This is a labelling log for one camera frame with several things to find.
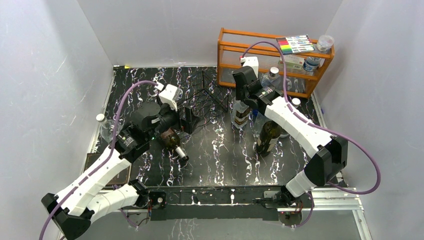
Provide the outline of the dark green wine bottle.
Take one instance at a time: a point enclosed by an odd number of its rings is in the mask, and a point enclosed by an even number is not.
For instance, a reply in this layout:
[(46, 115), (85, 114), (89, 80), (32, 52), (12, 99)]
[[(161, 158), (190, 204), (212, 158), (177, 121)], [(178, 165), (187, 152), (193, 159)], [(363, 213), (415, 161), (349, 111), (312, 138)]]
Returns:
[(181, 139), (173, 128), (169, 128), (160, 135), (164, 146), (168, 150), (172, 150), (178, 154), (183, 163), (186, 163), (190, 158), (185, 149), (181, 145)]

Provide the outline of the clear square liquor bottle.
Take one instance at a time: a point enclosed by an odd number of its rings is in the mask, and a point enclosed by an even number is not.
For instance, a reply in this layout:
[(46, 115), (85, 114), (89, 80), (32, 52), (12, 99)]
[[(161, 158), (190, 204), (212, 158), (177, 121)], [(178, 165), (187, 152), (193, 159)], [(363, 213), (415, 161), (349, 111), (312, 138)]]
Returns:
[(249, 120), (251, 108), (243, 101), (237, 100), (235, 97), (232, 100), (231, 123), (237, 129), (242, 129)]

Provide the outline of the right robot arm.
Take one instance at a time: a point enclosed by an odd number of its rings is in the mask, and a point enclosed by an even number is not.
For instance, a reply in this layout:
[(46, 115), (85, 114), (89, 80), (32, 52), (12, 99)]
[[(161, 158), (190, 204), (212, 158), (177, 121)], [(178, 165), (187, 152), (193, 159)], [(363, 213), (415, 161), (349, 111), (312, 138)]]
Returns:
[(287, 131), (310, 157), (304, 169), (277, 193), (257, 199), (256, 203), (295, 207), (303, 194), (324, 186), (346, 167), (346, 139), (315, 126), (284, 98), (283, 91), (272, 85), (262, 86), (251, 66), (242, 66), (233, 71), (232, 76), (236, 84), (236, 99)]

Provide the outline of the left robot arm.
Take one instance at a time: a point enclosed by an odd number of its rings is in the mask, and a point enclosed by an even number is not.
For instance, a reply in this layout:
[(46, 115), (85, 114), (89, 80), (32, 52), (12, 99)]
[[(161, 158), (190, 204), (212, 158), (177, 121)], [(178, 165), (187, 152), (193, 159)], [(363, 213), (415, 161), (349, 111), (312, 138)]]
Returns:
[(175, 110), (168, 103), (143, 104), (132, 113), (109, 147), (73, 183), (41, 199), (49, 220), (54, 221), (66, 239), (76, 240), (109, 213), (125, 207), (153, 207), (160, 193), (150, 191), (137, 179), (111, 192), (99, 192), (147, 152), (155, 137), (162, 137), (171, 128), (191, 134), (199, 120), (190, 106)]

